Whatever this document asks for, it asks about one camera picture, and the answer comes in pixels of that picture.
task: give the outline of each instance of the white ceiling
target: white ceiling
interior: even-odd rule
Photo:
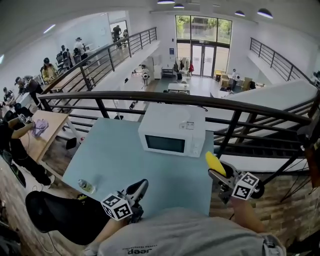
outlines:
[[[76,22],[74,19],[83,16],[130,9],[175,11],[173,4],[157,4],[157,1],[76,0],[75,4],[74,1],[66,0],[2,0],[0,1],[0,55],[43,37],[43,31],[52,24],[56,24],[55,30],[62,30],[61,27],[71,26]],[[320,42],[319,0],[176,0],[176,2],[185,6],[179,13],[192,12],[212,17],[218,14],[255,22],[276,23],[304,32]],[[220,7],[214,7],[212,4],[218,4]],[[274,19],[258,15],[259,8],[267,8]],[[243,11],[246,17],[235,16],[237,10]]]

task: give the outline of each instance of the white microwave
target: white microwave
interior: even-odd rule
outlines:
[[[146,151],[198,158],[205,138],[205,111],[189,105],[150,103],[138,133]]]

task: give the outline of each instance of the water bottle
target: water bottle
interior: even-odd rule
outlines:
[[[87,191],[88,193],[93,194],[96,191],[96,187],[91,185],[89,182],[87,182],[84,179],[79,179],[78,184],[80,188],[82,188],[84,191]]]

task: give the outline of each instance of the ceiling light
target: ceiling light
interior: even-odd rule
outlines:
[[[267,18],[269,18],[269,19],[273,19],[273,18],[274,18],[274,17],[272,16],[271,12],[268,11],[267,9],[265,9],[265,8],[259,9],[257,13],[258,13],[259,15],[264,16],[264,17],[267,17]]]
[[[185,8],[185,7],[184,7],[184,5],[183,5],[182,3],[176,3],[173,8],[183,9],[183,8]]]
[[[246,15],[243,13],[243,11],[240,11],[240,10],[237,10],[234,14],[238,15],[238,16],[246,17]]]
[[[46,31],[44,31],[43,33],[47,33],[49,30],[53,29],[55,27],[56,24],[53,24],[51,27],[49,27]]]
[[[159,5],[165,5],[165,4],[174,4],[174,0],[158,0]]]

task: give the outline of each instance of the window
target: window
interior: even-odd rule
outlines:
[[[191,16],[192,40],[217,41],[217,19]]]
[[[190,43],[176,44],[176,56],[178,58],[190,58]]]
[[[176,38],[177,39],[190,39],[190,16],[176,15]]]
[[[223,47],[216,48],[214,72],[227,71],[228,57],[229,57],[228,48],[223,48]]]
[[[218,19],[218,43],[230,45],[231,39],[231,21],[225,19]]]

